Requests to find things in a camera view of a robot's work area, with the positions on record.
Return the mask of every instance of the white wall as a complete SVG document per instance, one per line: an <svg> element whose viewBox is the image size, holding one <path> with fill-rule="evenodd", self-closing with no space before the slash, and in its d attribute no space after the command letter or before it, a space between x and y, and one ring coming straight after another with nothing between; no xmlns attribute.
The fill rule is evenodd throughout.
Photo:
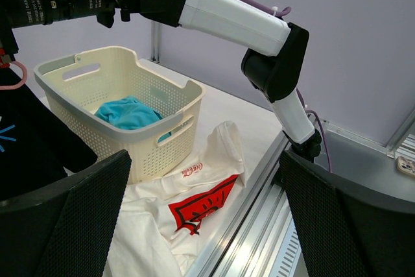
<svg viewBox="0 0 415 277"><path fill-rule="evenodd" d="M111 29L98 24L95 17L15 29L14 34L19 45L16 60L30 69L28 85L37 96L43 97L44 92L34 80L31 70L36 65L109 45L122 45L133 49L138 57L149 58L150 25L149 20L138 14L132 16L131 22L123 23L117 13L116 22Z"/></svg>
<svg viewBox="0 0 415 277"><path fill-rule="evenodd" d="M292 6L286 20L311 38L300 89L338 126L386 143L415 103L414 0L256 0ZM245 49L197 32L162 28L161 62L257 104L241 74Z"/></svg>

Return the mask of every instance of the blue star print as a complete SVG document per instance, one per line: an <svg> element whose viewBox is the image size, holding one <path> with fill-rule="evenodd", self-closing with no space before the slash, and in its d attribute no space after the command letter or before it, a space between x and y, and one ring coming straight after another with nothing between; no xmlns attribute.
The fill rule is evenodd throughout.
<svg viewBox="0 0 415 277"><path fill-rule="evenodd" d="M7 128L4 128L4 129L0 130L0 134L5 133L5 132L7 132L9 130L12 130L14 127L15 127L15 125L12 125L12 126L8 126ZM0 136L0 139L4 139L6 141L16 142L16 139L15 138L10 138L8 136ZM4 152L4 151L5 151L5 149L0 144L0 152Z"/></svg>

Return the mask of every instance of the robotic arm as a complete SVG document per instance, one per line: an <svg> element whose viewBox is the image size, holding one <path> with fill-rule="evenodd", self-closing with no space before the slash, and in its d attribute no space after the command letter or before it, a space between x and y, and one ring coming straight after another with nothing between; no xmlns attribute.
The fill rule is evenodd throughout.
<svg viewBox="0 0 415 277"><path fill-rule="evenodd" d="M320 134L296 92L309 33L239 0L0 0L0 67L18 53L13 28L86 16L112 27L115 8L125 22L140 13L249 48L242 72L269 101L293 150L311 162L320 154Z"/></svg>

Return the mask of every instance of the blue cloth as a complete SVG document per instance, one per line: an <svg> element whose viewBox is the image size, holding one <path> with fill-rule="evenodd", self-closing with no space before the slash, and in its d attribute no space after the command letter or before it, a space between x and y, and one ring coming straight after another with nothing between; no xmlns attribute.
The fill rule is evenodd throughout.
<svg viewBox="0 0 415 277"><path fill-rule="evenodd" d="M104 103L95 116L123 130L140 129L163 119L159 112L144 105L135 97ZM170 133L166 133L159 142L169 136Z"/></svg>

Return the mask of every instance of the white plastic basket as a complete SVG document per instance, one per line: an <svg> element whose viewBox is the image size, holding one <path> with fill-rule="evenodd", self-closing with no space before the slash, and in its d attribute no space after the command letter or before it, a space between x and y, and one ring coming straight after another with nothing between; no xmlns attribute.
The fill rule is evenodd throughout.
<svg viewBox="0 0 415 277"><path fill-rule="evenodd" d="M97 64L85 73L86 66ZM183 88L140 64L123 47L105 47L39 65L35 78L54 112L102 160L126 149L132 159L129 183L168 173L192 150L204 87ZM105 102L132 95L164 117L139 130L121 130L93 114ZM167 139L158 142L166 133Z"/></svg>

